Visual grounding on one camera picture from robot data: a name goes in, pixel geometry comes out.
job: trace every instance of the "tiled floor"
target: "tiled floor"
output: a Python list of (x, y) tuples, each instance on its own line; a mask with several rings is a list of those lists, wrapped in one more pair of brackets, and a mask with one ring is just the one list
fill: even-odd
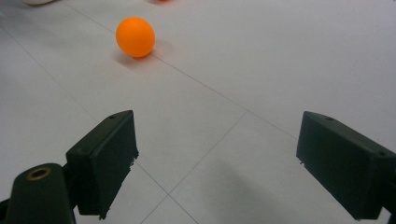
[[(132, 109), (141, 156), (102, 223), (356, 223), (299, 164), (297, 138), (310, 110), (396, 151), (395, 11), (391, 0), (0, 0), (0, 201), (16, 175), (64, 164), (102, 119)], [(115, 41), (130, 16), (156, 32), (144, 59)]]

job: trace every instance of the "ping pong ball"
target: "ping pong ball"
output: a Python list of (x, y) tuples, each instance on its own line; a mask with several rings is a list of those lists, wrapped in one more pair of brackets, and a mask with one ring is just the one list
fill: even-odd
[(155, 34), (151, 25), (138, 17), (123, 20), (116, 31), (117, 44), (127, 55), (140, 58), (154, 48)]

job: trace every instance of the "bolt hole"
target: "bolt hole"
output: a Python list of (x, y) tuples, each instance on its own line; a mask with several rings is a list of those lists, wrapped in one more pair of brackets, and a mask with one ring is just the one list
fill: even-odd
[(28, 180), (39, 180), (50, 174), (50, 168), (40, 167), (30, 172), (26, 178)]

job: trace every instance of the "orange ball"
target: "orange ball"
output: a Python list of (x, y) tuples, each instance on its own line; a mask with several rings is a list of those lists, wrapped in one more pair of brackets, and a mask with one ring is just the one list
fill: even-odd
[(116, 38), (120, 49), (134, 58), (148, 55), (155, 43), (151, 25), (138, 17), (123, 20), (117, 27)]

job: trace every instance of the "white surface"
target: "white surface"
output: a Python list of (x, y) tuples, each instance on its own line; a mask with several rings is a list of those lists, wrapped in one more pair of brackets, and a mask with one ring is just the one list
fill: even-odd
[[(64, 164), (98, 122), (132, 109), (141, 157), (103, 222), (355, 223), (298, 164), (296, 138), (310, 110), (396, 150), (395, 11), (391, 0), (1, 1), (0, 200), (17, 174)], [(130, 16), (156, 32), (142, 60), (115, 41)]]

